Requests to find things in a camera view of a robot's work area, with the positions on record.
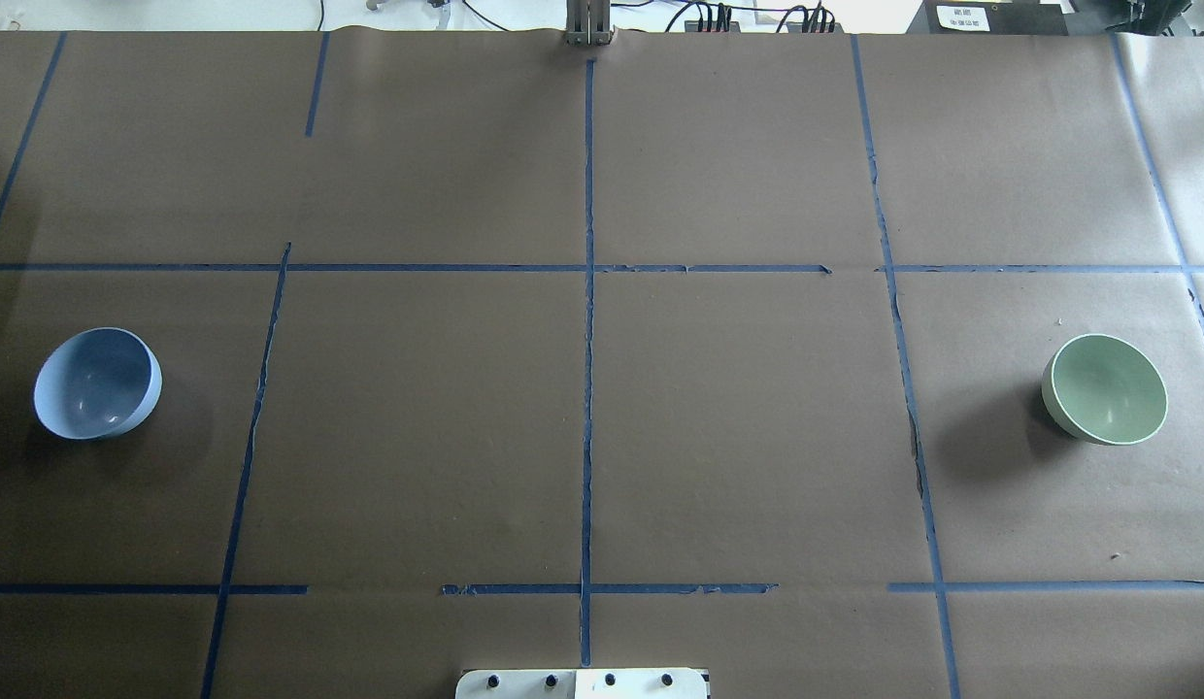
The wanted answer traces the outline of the black power box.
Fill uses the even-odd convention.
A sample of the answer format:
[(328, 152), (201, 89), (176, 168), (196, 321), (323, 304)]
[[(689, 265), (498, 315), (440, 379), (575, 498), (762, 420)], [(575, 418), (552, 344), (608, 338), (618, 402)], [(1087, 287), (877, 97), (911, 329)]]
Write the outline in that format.
[(1069, 31), (1058, 2), (921, 1), (905, 34), (1068, 36)]

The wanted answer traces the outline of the green bowl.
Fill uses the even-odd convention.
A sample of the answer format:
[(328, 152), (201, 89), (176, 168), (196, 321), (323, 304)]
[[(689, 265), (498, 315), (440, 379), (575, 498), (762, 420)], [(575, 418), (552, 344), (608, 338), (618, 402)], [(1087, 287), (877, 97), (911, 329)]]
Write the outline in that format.
[(1100, 446), (1147, 442), (1169, 413), (1165, 381), (1155, 365), (1138, 346), (1111, 334), (1067, 340), (1043, 368), (1040, 393), (1060, 430)]

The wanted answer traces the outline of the blue bowl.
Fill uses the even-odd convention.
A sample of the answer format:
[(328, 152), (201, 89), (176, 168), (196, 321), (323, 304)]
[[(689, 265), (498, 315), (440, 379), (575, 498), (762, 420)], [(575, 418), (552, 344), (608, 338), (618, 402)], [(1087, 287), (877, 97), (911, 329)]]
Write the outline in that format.
[(144, 340), (118, 327), (85, 330), (61, 342), (33, 389), (39, 423), (65, 442), (102, 442), (150, 417), (163, 368)]

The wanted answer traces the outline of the aluminium frame post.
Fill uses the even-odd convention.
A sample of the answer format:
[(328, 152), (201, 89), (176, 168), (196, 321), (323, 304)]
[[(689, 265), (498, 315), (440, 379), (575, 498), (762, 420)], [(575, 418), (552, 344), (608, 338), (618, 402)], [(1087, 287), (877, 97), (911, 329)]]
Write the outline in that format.
[(565, 43), (568, 46), (607, 46), (615, 26), (610, 0), (567, 0), (565, 2)]

